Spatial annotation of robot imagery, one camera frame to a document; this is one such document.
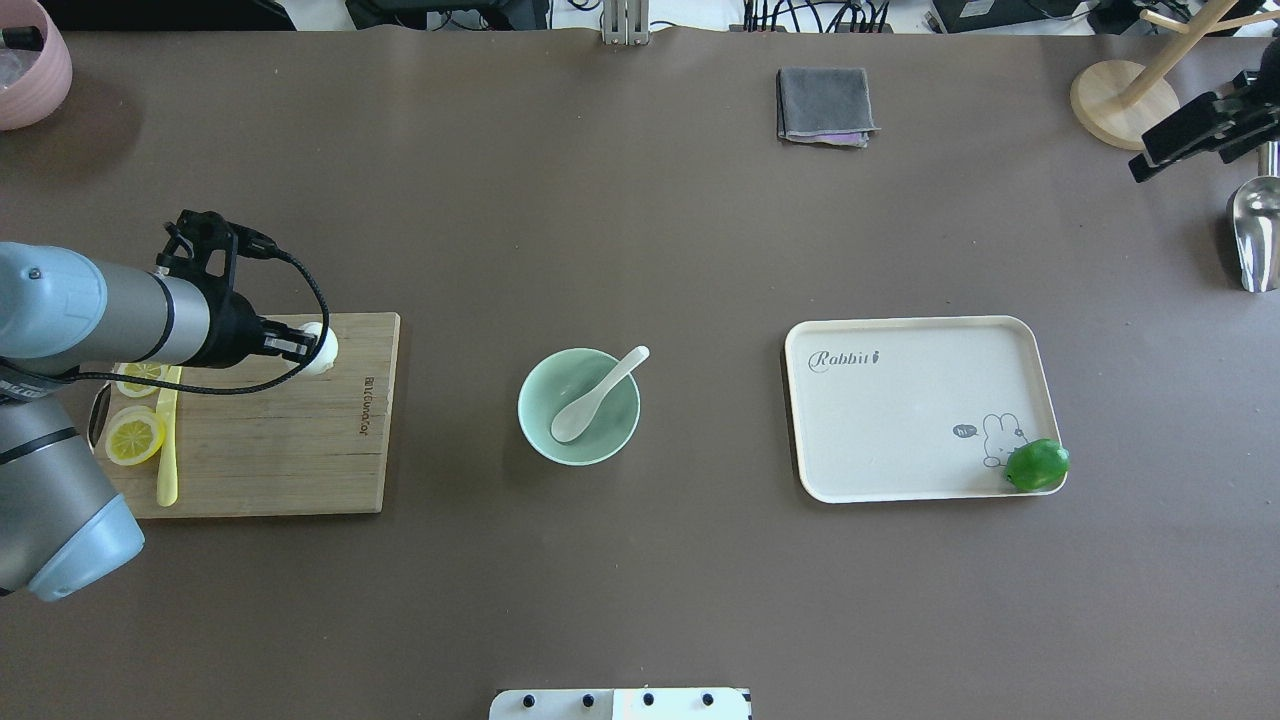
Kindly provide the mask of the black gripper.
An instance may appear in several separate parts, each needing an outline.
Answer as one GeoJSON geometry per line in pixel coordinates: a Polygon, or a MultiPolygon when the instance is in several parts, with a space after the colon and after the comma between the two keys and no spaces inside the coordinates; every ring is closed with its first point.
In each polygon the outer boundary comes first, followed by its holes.
{"type": "Polygon", "coordinates": [[[317,347],[315,331],[262,320],[252,304],[234,290],[206,293],[206,304],[210,311],[206,368],[234,366],[261,351],[262,356],[305,363],[317,347]]]}

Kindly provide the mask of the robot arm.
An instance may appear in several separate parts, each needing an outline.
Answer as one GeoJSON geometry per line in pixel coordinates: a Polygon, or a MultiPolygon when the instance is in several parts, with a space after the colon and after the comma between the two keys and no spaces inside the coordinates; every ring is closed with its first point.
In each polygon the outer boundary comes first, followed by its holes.
{"type": "Polygon", "coordinates": [[[175,236],[151,272],[59,246],[3,245],[4,594],[61,600],[145,546],[68,410],[76,386],[108,387],[123,363],[229,368],[276,356],[291,379],[332,360],[329,315],[300,329],[261,316],[236,292],[236,265],[247,258],[301,269],[260,237],[175,236]]]}

